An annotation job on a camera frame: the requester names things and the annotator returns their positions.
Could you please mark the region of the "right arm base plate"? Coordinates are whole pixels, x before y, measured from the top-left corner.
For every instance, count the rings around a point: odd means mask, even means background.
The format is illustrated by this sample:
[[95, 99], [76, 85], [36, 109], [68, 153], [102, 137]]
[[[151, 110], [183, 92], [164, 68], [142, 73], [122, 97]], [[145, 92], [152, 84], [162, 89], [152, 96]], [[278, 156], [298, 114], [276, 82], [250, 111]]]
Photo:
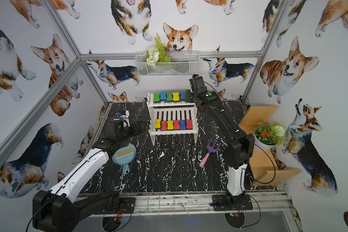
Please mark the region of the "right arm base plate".
[[231, 196], [230, 194], [213, 195], [210, 206], [212, 206], [215, 211], [238, 211], [240, 209], [253, 209], [251, 198], [245, 193], [236, 197]]

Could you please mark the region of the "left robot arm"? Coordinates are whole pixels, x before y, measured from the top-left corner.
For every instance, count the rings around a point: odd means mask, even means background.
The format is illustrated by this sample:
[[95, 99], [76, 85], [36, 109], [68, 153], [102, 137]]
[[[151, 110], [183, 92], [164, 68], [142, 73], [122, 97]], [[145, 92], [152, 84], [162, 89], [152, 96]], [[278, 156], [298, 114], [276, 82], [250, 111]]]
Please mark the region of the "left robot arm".
[[119, 115], [106, 121], [98, 140], [85, 158], [58, 184], [48, 191], [39, 191], [32, 201], [32, 218], [28, 225], [43, 232], [71, 232], [77, 224], [97, 213], [133, 213], [134, 198], [122, 200], [114, 190], [103, 190], [78, 201], [86, 183], [109, 160], [129, 173], [129, 164], [135, 158], [136, 147], [124, 146], [129, 140], [148, 130], [148, 122], [129, 122], [128, 116]]

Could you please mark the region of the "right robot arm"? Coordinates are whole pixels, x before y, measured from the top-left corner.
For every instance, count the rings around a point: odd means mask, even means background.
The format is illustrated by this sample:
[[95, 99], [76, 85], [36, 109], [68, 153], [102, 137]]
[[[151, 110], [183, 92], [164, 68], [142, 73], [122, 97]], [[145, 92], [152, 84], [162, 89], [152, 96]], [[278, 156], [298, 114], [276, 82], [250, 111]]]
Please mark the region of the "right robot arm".
[[186, 91], [186, 101], [193, 102], [197, 109], [210, 115], [225, 136], [226, 145], [223, 158], [228, 166], [228, 184], [223, 203], [213, 206], [227, 206], [235, 209], [244, 200], [245, 174], [252, 157], [255, 139], [246, 134], [223, 109], [222, 101], [215, 91], [208, 91], [203, 78], [194, 74], [189, 80], [191, 90]]

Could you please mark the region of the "yellow eraser top shelf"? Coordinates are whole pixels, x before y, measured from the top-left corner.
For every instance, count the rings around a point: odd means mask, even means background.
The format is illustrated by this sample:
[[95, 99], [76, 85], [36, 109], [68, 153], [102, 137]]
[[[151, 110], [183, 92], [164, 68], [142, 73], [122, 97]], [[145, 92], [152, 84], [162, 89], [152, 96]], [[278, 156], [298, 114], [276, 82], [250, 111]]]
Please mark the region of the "yellow eraser top shelf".
[[177, 102], [177, 101], [180, 101], [180, 93], [179, 92], [174, 92], [173, 93], [173, 101]]

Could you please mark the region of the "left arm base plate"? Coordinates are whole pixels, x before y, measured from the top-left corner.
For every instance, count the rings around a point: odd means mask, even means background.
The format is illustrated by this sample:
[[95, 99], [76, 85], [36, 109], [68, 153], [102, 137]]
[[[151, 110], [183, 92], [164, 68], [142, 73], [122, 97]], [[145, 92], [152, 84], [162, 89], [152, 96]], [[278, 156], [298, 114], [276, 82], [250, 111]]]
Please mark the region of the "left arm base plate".
[[112, 202], [110, 206], [106, 209], [98, 211], [95, 215], [106, 215], [106, 214], [130, 214], [134, 212], [134, 207], [136, 203], [136, 198], [133, 197], [123, 197], [119, 198], [119, 202], [116, 200]]

